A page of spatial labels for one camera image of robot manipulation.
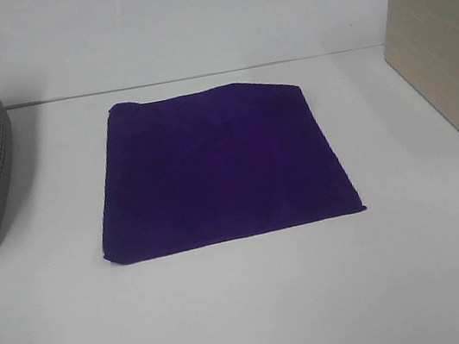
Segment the purple towel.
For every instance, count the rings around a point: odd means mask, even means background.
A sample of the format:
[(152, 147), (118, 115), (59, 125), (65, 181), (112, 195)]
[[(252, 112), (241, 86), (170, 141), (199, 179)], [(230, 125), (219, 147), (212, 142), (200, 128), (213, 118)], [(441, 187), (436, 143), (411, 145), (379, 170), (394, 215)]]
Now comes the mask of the purple towel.
[(107, 124), (102, 251), (115, 264), (365, 209), (296, 85), (118, 103)]

